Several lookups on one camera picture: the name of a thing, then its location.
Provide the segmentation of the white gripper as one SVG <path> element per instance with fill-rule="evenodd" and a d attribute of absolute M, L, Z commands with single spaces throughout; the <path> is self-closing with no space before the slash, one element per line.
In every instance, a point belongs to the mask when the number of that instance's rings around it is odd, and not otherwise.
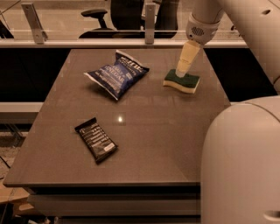
<path fill-rule="evenodd" d="M 194 12 L 189 15 L 185 33 L 190 40 L 184 43 L 179 57 L 176 68 L 178 77 L 183 77 L 189 71 L 200 51 L 200 45 L 205 45 L 214 37 L 220 23 L 220 13 L 207 14 L 205 17 Z"/>

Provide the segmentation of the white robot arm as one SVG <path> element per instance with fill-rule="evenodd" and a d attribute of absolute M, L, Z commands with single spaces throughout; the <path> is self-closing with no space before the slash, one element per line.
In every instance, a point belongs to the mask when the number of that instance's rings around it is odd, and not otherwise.
<path fill-rule="evenodd" d="M 227 15 L 279 85 L 279 0 L 196 0 L 186 36 L 210 41 Z M 201 224 L 279 224 L 280 96 L 236 103 L 210 125 L 200 168 Z"/>

